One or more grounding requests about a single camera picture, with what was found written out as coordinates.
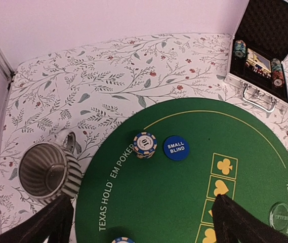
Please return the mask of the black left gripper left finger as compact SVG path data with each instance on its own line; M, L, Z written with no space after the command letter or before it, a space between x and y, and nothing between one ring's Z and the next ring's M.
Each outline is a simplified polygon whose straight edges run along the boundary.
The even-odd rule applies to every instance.
M69 242L74 208L60 195L20 225L0 234L0 242Z

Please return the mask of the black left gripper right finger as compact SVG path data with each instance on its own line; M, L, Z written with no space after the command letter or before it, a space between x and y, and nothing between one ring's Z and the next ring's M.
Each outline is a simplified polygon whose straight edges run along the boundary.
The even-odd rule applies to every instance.
M217 195L212 214L216 242L288 242L288 236L261 222L226 195Z

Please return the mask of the blue peach chip stack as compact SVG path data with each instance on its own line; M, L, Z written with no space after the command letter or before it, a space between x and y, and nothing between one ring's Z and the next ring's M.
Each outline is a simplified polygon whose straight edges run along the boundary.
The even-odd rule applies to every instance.
M111 243L135 243L135 242L129 237L122 236L115 238Z
M148 132L140 132L133 139L133 151L140 159L151 158L157 149L156 137Z

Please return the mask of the blue small blind button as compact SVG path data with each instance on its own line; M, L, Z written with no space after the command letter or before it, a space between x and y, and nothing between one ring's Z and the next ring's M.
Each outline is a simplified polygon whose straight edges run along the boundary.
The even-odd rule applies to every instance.
M163 144L165 155L174 161L182 161L189 156L189 143L181 136L170 136L166 138Z

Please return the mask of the long mixed chip row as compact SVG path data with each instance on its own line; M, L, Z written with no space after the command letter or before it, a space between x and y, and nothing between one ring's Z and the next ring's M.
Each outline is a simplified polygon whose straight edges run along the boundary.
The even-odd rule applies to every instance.
M282 87L284 84L282 65L276 58L271 60L271 73L274 86L277 88Z

